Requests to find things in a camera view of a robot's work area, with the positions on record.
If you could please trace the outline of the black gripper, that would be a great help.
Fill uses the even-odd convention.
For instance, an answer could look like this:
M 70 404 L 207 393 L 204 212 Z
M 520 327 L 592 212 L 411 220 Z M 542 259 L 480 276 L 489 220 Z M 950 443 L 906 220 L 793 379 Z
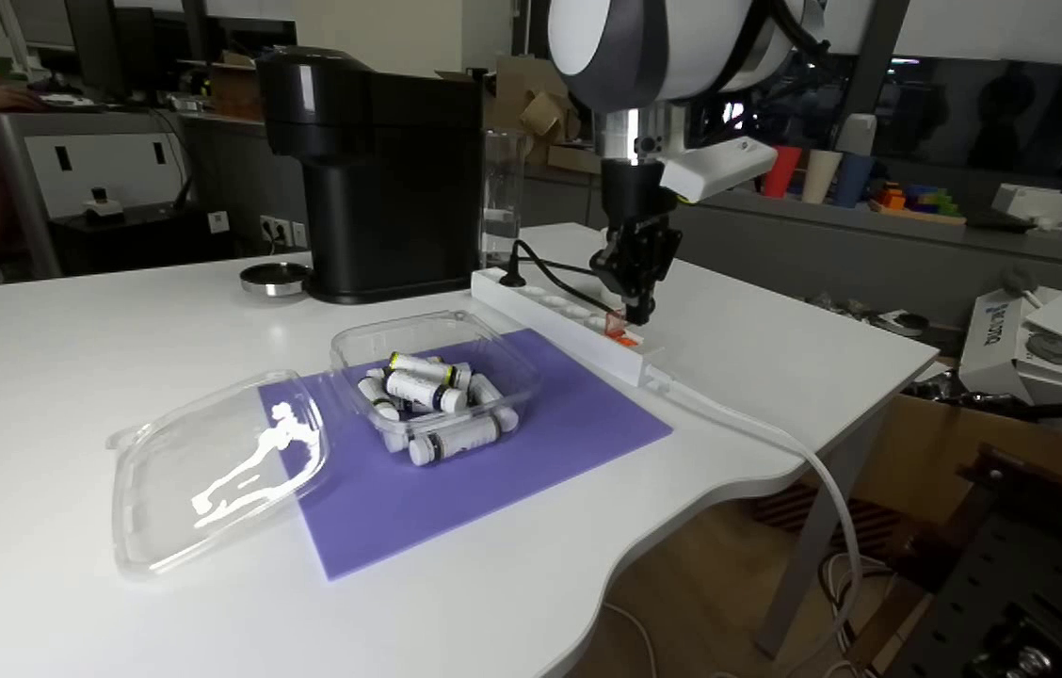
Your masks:
M 606 215 L 606 245 L 592 256 L 598 280 L 625 298 L 625 320 L 646 323 L 656 312 L 652 291 L 665 280 L 681 234 L 669 225 L 677 201 L 661 189 L 660 163 L 598 166 L 598 201 Z

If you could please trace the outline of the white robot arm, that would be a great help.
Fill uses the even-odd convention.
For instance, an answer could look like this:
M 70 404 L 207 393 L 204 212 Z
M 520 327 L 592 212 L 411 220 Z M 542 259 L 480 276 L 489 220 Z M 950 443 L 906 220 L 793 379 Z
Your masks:
M 815 0 L 549 0 L 549 64 L 596 116 L 606 245 L 592 271 L 642 323 L 681 234 L 677 205 L 763 176 L 780 151 L 754 133 L 696 143 L 691 108 L 740 101 L 793 54 L 820 60 Z

